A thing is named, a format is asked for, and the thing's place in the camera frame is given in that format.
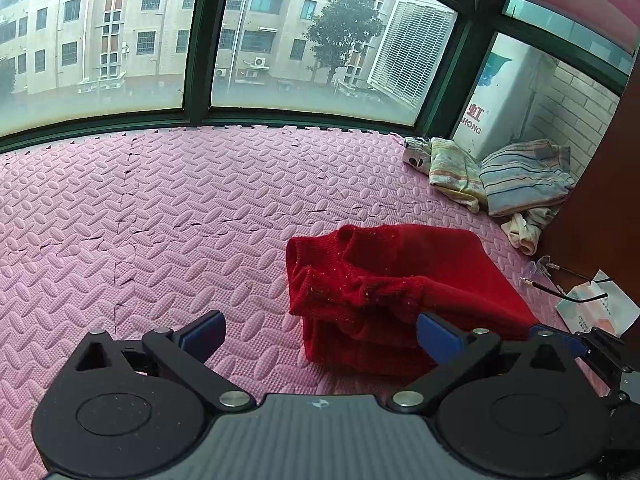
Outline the red knitted sweater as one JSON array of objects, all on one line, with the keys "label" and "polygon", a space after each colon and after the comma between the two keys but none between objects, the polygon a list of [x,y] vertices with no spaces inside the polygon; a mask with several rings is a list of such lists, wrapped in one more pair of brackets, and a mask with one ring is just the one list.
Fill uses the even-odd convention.
[{"label": "red knitted sweater", "polygon": [[525,339],[537,322],[468,230],[343,226],[291,238],[285,263],[305,356],[324,367],[421,376],[434,365],[416,339],[416,321],[426,312],[512,340]]}]

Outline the tissue pack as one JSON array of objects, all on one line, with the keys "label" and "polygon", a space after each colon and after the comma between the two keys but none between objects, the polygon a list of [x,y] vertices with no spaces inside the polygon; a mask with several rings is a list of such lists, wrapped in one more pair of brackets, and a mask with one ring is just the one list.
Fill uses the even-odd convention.
[{"label": "tissue pack", "polygon": [[572,334],[597,327],[620,337],[639,318],[639,307],[602,270],[591,281],[573,287],[556,310]]}]

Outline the brown wooden cabinet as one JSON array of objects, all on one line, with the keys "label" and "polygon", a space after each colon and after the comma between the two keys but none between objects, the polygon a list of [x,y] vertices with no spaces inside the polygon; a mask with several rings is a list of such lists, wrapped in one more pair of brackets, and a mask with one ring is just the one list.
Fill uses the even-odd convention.
[{"label": "brown wooden cabinet", "polygon": [[639,67],[578,185],[538,245],[561,266],[602,270],[639,300]]}]

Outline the pink foam floor mat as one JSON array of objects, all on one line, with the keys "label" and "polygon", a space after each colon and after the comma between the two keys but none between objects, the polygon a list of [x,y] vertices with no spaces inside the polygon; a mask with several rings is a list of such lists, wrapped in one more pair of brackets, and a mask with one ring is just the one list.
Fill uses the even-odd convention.
[{"label": "pink foam floor mat", "polygon": [[475,233],[518,285],[526,257],[484,214],[402,161],[396,134],[199,128],[84,136],[1,159],[1,474],[39,479],[30,422],[90,330],[116,339],[227,321],[216,372],[261,396],[376,393],[386,379],[309,363],[285,246],[345,224]]}]

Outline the cream crumpled garment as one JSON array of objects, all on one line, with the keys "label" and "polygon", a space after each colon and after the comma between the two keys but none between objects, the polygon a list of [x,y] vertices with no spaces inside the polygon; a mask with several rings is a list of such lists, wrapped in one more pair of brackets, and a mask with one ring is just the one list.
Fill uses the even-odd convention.
[{"label": "cream crumpled garment", "polygon": [[502,232],[515,249],[526,256],[536,254],[541,233],[551,223],[560,210],[559,206],[540,207],[512,214],[501,225]]}]

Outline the pastel striped folded cloth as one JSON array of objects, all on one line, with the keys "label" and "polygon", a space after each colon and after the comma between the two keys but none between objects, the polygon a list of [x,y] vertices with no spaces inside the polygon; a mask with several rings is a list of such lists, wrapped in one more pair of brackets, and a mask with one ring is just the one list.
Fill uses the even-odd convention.
[{"label": "pastel striped folded cloth", "polygon": [[428,176],[431,186],[472,214],[478,214],[487,204],[480,166],[454,141],[431,138]]}]

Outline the striped folded shirt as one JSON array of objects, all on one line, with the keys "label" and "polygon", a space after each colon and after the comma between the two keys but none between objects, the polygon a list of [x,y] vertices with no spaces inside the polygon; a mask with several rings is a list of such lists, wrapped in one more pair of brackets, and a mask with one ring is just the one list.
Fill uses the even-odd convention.
[{"label": "striped folded shirt", "polygon": [[507,145],[482,160],[480,180],[491,217],[562,204],[575,186],[570,147],[547,139]]}]

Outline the white spotted cloth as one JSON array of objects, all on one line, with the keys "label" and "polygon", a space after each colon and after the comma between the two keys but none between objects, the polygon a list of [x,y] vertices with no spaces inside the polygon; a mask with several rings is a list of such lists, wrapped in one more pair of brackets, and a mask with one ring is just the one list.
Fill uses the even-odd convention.
[{"label": "white spotted cloth", "polygon": [[407,136],[404,140],[402,161],[421,174],[430,174],[432,159],[431,141],[425,138]]}]

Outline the green window frame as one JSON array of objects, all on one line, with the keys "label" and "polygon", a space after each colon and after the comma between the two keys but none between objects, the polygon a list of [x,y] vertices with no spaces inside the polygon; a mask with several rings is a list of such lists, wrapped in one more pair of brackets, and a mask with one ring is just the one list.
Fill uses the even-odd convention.
[{"label": "green window frame", "polygon": [[500,34],[615,94],[639,56],[529,0],[1,0],[1,147],[252,122],[445,133]]}]

